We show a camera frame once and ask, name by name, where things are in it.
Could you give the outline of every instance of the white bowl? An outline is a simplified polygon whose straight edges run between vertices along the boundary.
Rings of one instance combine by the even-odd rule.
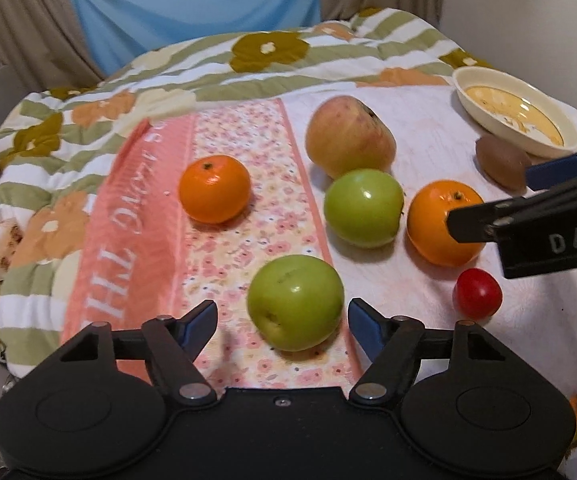
[[[490,133],[511,142],[525,152],[543,158],[558,158],[577,152],[577,128],[553,99],[534,86],[510,74],[481,66],[458,68],[453,72],[453,78],[457,87],[457,95],[463,107],[473,119]],[[518,128],[503,122],[466,95],[465,91],[473,86],[488,86],[525,99],[551,120],[559,130],[563,146],[556,146],[551,142],[542,142],[534,137],[529,137]]]

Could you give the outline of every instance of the white cloth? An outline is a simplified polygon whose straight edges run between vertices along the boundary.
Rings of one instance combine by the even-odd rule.
[[[463,110],[452,86],[359,88],[287,96],[283,101],[320,213],[330,180],[311,165],[303,140],[318,105],[340,93],[362,100],[395,136],[398,151],[392,169],[406,196],[405,214],[415,193],[434,180],[464,182],[487,202],[508,197],[476,169],[475,141],[482,130]],[[577,110],[563,108],[577,125]],[[385,316],[415,317],[428,328],[452,328],[460,316],[452,307],[451,294],[463,269],[445,269],[424,261],[407,241],[405,220],[394,248],[361,250],[329,240],[346,299],[363,298]],[[486,245],[475,266],[495,276],[504,293],[503,304],[486,329],[566,396],[576,394],[577,269],[506,280],[492,243]]]

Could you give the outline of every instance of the apple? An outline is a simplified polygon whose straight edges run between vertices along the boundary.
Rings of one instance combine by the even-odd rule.
[[[404,206],[399,183],[379,170],[355,170],[331,184],[324,197],[324,217],[348,243],[376,248],[395,239]]]
[[[319,106],[308,124],[306,153],[331,178],[348,171],[387,171],[397,144],[391,131],[359,99],[340,95]]]
[[[334,332],[343,310],[344,286],[325,261],[289,254],[258,270],[247,305],[252,322],[271,346],[298,352]]]
[[[466,269],[453,288],[454,307],[476,321],[495,314],[502,300],[503,294],[497,280],[481,269]]]

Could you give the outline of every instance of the red apple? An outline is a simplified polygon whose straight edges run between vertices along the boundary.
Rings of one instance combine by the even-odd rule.
[[[497,280],[481,269],[466,269],[453,289],[453,305],[473,320],[491,317],[500,308],[502,299]]]
[[[329,99],[315,110],[305,147],[331,178],[367,168],[388,171],[397,150],[395,137],[373,110],[349,95]]]

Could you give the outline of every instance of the green apple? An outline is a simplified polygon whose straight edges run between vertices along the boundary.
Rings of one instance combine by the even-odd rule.
[[[326,191],[324,216],[343,240],[375,248],[395,239],[403,206],[404,193],[392,176],[379,170],[355,170]]]
[[[252,322],[271,346],[297,352],[334,332],[343,309],[344,286],[325,261],[289,254],[258,270],[247,304]]]

